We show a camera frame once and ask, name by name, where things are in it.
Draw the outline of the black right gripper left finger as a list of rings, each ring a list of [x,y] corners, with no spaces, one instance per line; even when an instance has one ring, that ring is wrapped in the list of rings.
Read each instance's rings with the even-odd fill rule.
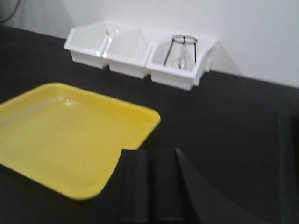
[[[120,222],[150,221],[148,155],[145,150],[125,150]]]

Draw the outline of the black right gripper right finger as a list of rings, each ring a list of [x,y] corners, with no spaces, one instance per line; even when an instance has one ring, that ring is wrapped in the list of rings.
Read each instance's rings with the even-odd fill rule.
[[[231,223],[227,200],[195,170],[180,149],[157,149],[152,167],[154,223]]]

